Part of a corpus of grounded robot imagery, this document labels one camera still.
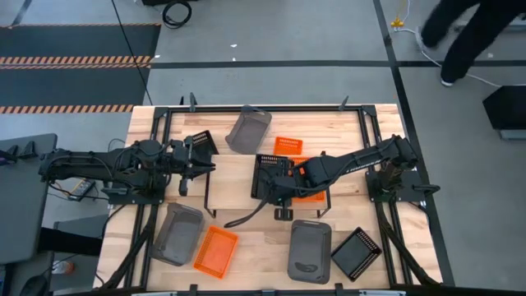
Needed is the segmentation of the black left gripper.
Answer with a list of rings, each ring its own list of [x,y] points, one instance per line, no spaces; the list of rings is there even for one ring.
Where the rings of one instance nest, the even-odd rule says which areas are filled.
[[[185,137],[182,141],[171,140],[169,143],[172,148],[170,172],[177,173],[181,176],[179,181],[179,195],[185,197],[188,192],[188,180],[197,178],[203,174],[210,173],[215,170],[215,164],[209,161],[193,159],[191,167],[191,153],[193,138],[191,136]]]

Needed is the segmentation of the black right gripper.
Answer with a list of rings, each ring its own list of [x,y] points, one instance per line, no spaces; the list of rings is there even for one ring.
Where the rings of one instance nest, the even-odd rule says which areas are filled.
[[[271,177],[269,181],[269,203],[277,206],[275,219],[291,221],[293,211],[289,209],[294,197],[304,198],[314,192],[315,187],[303,177],[290,176]]]

